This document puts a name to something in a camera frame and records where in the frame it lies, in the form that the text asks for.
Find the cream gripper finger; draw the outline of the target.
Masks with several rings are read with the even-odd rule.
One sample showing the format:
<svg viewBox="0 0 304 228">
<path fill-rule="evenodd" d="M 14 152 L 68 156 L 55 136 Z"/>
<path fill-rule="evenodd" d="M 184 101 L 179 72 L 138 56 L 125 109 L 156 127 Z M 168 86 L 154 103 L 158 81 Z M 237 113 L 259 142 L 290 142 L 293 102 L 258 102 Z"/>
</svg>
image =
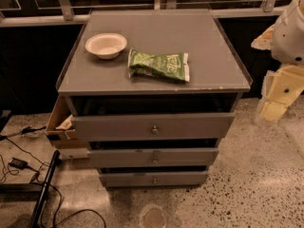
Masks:
<svg viewBox="0 0 304 228">
<path fill-rule="evenodd" d="M 277 102 L 262 101 L 259 116 L 268 122 L 277 122 L 287 111 L 287 106 Z"/>
</svg>

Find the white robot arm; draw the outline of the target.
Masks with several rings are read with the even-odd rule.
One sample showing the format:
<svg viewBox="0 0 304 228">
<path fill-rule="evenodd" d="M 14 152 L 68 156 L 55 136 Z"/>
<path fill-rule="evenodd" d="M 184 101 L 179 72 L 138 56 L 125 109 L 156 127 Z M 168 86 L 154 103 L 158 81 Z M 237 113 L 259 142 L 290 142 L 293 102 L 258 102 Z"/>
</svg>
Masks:
<svg viewBox="0 0 304 228">
<path fill-rule="evenodd" d="M 260 119 L 276 122 L 304 91 L 304 0 L 292 0 L 251 47 L 270 50 L 280 62 L 280 68 L 264 78 L 259 113 Z"/>
</svg>

